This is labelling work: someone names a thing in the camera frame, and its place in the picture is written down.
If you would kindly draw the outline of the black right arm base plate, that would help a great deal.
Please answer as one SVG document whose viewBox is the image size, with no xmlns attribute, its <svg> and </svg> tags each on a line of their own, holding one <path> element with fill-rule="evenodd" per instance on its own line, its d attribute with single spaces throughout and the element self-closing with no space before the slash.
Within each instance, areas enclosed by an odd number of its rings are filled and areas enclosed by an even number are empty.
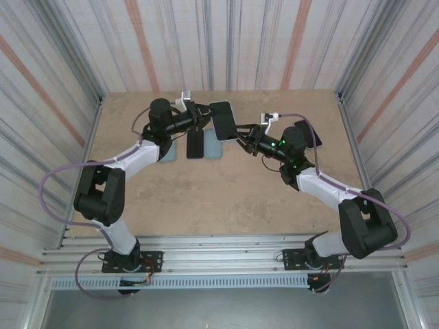
<svg viewBox="0 0 439 329">
<path fill-rule="evenodd" d="M 320 257 L 315 252 L 305 249 L 283 249 L 282 259 L 284 270 L 332 270 L 338 269 L 342 264 L 343 256 L 332 255 L 329 257 Z"/>
</svg>

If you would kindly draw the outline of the light teal phone case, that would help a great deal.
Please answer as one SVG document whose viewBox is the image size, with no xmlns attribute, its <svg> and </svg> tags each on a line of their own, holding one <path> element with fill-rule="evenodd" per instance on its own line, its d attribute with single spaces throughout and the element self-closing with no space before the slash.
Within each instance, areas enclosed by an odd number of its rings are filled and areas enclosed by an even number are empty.
<svg viewBox="0 0 439 329">
<path fill-rule="evenodd" d="M 176 144 L 173 144 L 169 151 L 166 153 L 166 155 L 160 159 L 160 163 L 166 163 L 166 162 L 175 162 L 177 158 L 177 149 Z"/>
</svg>

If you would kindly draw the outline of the aluminium mounting rail frame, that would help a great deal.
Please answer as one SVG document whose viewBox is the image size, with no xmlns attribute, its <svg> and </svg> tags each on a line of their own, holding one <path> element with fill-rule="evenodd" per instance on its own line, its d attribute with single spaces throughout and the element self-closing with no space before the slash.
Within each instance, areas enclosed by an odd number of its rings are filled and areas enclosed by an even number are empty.
<svg viewBox="0 0 439 329">
<path fill-rule="evenodd" d="M 257 234 L 210 236 L 143 236 L 141 250 L 162 251 L 163 275 L 274 273 L 284 270 L 283 249 L 303 248 L 308 234 Z M 98 275 L 102 262 L 96 255 L 80 259 L 94 249 L 106 248 L 106 240 L 97 236 L 63 239 L 60 248 L 43 252 L 39 275 Z"/>
</svg>

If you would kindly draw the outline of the orange wired connector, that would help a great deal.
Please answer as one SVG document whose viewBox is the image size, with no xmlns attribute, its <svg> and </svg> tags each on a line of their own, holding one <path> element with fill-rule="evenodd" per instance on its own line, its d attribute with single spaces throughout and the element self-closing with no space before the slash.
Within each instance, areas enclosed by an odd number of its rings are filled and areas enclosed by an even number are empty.
<svg viewBox="0 0 439 329">
<path fill-rule="evenodd" d="M 121 287 L 137 287 L 137 286 L 143 286 L 143 285 L 151 285 L 152 283 L 152 275 L 155 272 L 155 265 L 151 260 L 145 259 L 141 261 L 141 264 L 146 270 L 146 277 L 134 280 L 134 279 L 121 279 L 120 286 Z"/>
<path fill-rule="evenodd" d="M 322 266 L 322 268 L 314 274 L 308 275 L 308 284 L 309 285 L 324 285 L 328 283 L 331 279 L 331 275 L 329 270 L 331 269 L 331 263 L 326 263 Z"/>
</svg>

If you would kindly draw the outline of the aluminium table edge rail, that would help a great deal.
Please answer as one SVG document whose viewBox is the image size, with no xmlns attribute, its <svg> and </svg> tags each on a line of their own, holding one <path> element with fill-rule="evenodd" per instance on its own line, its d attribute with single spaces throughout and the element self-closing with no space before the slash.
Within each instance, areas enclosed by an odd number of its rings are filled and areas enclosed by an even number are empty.
<svg viewBox="0 0 439 329">
<path fill-rule="evenodd" d="M 337 105 L 351 146 L 362 188 L 354 193 L 352 199 L 344 200 L 339 206 L 342 240 L 347 244 L 349 252 L 364 255 L 380 249 L 393 237 L 394 228 L 390 225 L 389 212 L 370 201 L 377 198 L 383 200 L 381 194 L 371 187 L 370 180 L 361 160 L 359 147 L 347 114 L 347 107 L 340 95 Z"/>
<path fill-rule="evenodd" d="M 91 150 L 93 147 L 93 141 L 95 139 L 97 127 L 99 125 L 99 120 L 100 120 L 102 110 L 103 110 L 103 107 L 105 104 L 105 99 L 106 99 L 106 96 L 101 96 L 99 98 L 99 103 L 96 107 L 96 111 L 95 111 L 95 114 L 93 117 L 91 128 L 90 128 L 88 135 L 86 137 L 86 144 L 84 147 L 82 157 L 80 158 L 80 163 L 86 162 L 90 157 Z M 75 209 L 73 207 L 73 202 L 74 202 L 75 194 L 76 194 L 76 191 L 78 189 L 79 182 L 80 182 L 82 170 L 83 170 L 82 167 L 73 169 L 76 181 L 75 181 L 75 184 L 73 185 L 73 190 L 71 192 L 71 201 L 70 201 L 70 204 L 68 207 L 68 212 L 65 215 L 65 220 L 67 221 L 67 223 L 64 224 L 64 226 L 62 227 L 62 232 L 59 234 L 59 239 L 58 239 L 58 244 L 56 246 L 56 249 L 60 249 L 62 247 L 64 239 L 66 237 L 71 236 L 71 230 L 74 230 L 75 228 L 81 228 L 83 222 L 90 223 L 90 221 L 88 221 L 86 219 L 83 220 L 81 215 L 79 215 L 79 219 L 76 219 L 77 212 L 75 211 Z"/>
</svg>

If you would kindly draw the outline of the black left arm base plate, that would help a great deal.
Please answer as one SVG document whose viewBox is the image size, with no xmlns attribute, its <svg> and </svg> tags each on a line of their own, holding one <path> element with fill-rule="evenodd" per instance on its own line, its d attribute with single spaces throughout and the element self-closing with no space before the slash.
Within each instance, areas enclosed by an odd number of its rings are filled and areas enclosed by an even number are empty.
<svg viewBox="0 0 439 329">
<path fill-rule="evenodd" d="M 121 255 L 113 251 L 99 253 L 103 273 L 160 273 L 163 252 L 132 252 Z"/>
</svg>

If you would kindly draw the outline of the grey metal panel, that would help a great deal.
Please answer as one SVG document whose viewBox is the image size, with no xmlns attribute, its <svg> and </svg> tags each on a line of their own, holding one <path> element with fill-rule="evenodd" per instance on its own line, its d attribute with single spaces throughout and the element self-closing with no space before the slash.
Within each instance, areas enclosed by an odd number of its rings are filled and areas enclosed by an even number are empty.
<svg viewBox="0 0 439 329">
<path fill-rule="evenodd" d="M 144 291 L 92 300 L 55 291 L 31 329 L 412 329 L 393 292 L 358 297 L 334 289 Z"/>
</svg>

